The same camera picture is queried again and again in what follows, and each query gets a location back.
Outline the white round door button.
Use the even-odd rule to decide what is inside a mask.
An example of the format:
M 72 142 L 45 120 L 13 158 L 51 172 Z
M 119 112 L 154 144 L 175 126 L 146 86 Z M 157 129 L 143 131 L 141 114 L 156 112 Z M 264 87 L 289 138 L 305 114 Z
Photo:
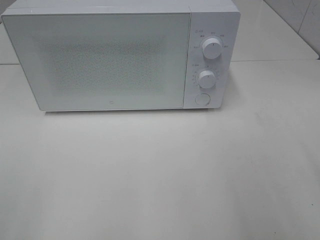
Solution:
M 199 106 L 207 106 L 211 101 L 211 97 L 206 93 L 201 93 L 195 97 L 195 103 Z

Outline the white round knob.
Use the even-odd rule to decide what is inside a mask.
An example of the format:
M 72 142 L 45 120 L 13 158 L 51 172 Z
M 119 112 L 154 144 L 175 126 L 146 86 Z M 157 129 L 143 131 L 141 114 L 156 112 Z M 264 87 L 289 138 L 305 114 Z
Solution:
M 197 75 L 197 83 L 202 89 L 211 89 L 216 82 L 217 76 L 211 70 L 203 70 Z
M 202 41 L 201 48 L 206 59 L 214 60 L 222 54 L 223 42 L 217 36 L 210 36 Z

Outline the white microwave door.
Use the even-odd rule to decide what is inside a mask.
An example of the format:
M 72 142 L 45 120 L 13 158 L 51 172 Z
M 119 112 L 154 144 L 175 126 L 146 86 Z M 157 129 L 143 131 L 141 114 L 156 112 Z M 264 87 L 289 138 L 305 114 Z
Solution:
M 183 106 L 190 15 L 5 15 L 40 110 Z

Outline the white microwave oven body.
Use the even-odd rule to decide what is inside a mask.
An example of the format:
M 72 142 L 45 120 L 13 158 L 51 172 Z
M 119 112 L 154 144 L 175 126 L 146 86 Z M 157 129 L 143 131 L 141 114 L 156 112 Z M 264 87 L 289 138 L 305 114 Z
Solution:
M 226 89 L 241 18 L 240 11 L 231 0 L 17 0 L 3 12 L 1 20 L 4 24 L 4 16 L 16 15 L 131 14 L 190 15 L 183 105 L 181 108 L 98 111 L 219 108 Z M 201 47 L 203 40 L 210 36 L 217 36 L 222 40 L 222 53 L 215 59 L 205 58 Z M 204 89 L 199 86 L 197 76 L 204 70 L 210 70 L 216 74 L 217 81 L 214 87 Z M 196 104 L 195 98 L 199 94 L 208 94 L 210 103 L 206 106 Z

